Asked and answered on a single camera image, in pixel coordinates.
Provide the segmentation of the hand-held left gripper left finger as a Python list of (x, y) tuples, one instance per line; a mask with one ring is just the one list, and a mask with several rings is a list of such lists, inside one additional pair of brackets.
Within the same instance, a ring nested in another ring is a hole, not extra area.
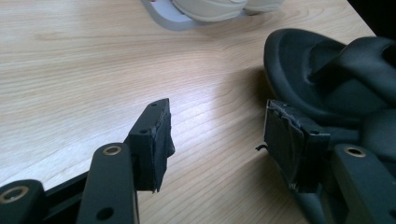
[(175, 153), (171, 128), (170, 103), (164, 98), (147, 105), (124, 140), (135, 158), (137, 190), (160, 190), (167, 159)]

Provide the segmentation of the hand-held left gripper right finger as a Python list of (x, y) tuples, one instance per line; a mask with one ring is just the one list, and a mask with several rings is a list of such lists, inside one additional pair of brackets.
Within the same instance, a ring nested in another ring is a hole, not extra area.
[(263, 129), (264, 148), (276, 162), (290, 189), (315, 192), (319, 164), (331, 135), (297, 108), (268, 100)]

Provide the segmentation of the black flip-flop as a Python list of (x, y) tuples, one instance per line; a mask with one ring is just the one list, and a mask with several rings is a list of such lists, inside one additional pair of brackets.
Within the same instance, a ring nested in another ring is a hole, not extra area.
[(396, 41), (345, 45), (305, 30), (271, 33), (264, 46), (275, 99), (331, 137), (315, 192), (290, 189), (313, 224), (396, 224)]

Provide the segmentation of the white storage box with lid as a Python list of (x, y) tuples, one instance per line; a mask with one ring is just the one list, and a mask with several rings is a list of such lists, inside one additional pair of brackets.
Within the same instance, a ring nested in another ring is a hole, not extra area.
[[(150, 17), (161, 27), (172, 30), (182, 31), (207, 25), (215, 22), (196, 21), (181, 11), (179, 11), (172, 3), (172, 0), (140, 0)], [(245, 16), (246, 13), (241, 10), (236, 17)]]

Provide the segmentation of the cream clog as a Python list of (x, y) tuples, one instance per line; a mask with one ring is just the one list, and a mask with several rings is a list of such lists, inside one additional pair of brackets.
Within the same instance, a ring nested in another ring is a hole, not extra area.
[(172, 0), (182, 13), (196, 21), (226, 21), (237, 17), (248, 0)]

